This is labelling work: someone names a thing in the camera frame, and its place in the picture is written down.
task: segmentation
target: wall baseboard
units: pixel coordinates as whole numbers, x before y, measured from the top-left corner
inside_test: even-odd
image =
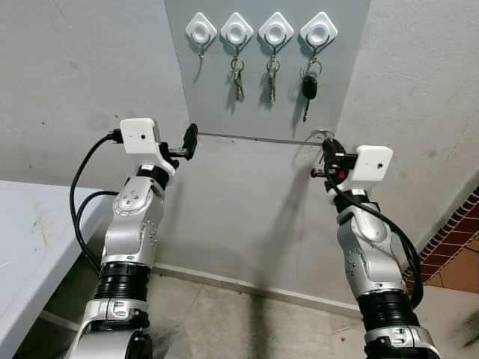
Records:
[[[260,288],[253,283],[242,280],[235,280],[228,277],[204,273],[202,271],[193,271],[181,267],[168,266],[166,264],[155,263],[152,269],[153,273],[163,274],[168,277],[175,277],[192,282],[217,286],[219,288],[235,290],[252,295],[258,295],[264,298],[271,298],[277,301],[302,305],[326,312],[340,314],[342,316],[350,316],[353,318],[361,318],[361,313],[356,305],[342,303],[340,301],[330,301],[329,299],[318,298],[312,295],[304,295],[297,292],[289,292],[277,288]]]

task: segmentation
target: concrete floor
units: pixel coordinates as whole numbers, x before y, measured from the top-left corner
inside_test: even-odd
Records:
[[[79,260],[46,310],[79,322],[95,284]],[[364,358],[359,319],[157,274],[148,301],[156,359]],[[479,358],[478,304],[475,294],[425,288],[418,316],[444,358]],[[38,319],[15,358],[60,359],[73,336]]]

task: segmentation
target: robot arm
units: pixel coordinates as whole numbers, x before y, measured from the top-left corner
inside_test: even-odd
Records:
[[[384,178],[392,150],[360,146],[346,153],[337,140],[325,138],[323,158],[324,168],[313,168],[311,176],[326,178],[329,201],[338,211],[338,241],[347,280],[363,315],[367,358],[440,359],[406,294],[391,249],[391,228],[378,218],[379,206],[368,197]]]
[[[149,325],[147,283],[158,243],[156,231],[166,186],[173,182],[179,165],[173,158],[193,157],[198,128],[192,124],[186,130],[180,149],[160,142],[150,118],[122,120],[120,131],[137,173],[113,202],[97,290],[87,303],[67,355],[70,359],[148,359],[153,355],[144,329]]]

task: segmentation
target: key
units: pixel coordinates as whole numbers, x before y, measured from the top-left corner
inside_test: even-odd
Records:
[[[244,99],[245,98],[245,91],[242,88],[241,71],[236,70],[234,72],[233,82],[237,86],[237,101],[240,100],[240,95]]]
[[[269,101],[276,101],[276,71],[270,71],[268,76],[269,82]]]
[[[317,93],[316,78],[311,75],[303,77],[301,90],[304,97],[306,97],[305,115],[302,117],[302,122],[306,122],[306,118],[308,118],[309,102],[316,97]]]

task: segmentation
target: white table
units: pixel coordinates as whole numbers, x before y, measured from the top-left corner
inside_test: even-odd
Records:
[[[80,254],[68,187],[0,181],[0,358],[11,358]],[[76,190],[76,205],[91,192]],[[111,211],[100,197],[85,210],[88,241]]]

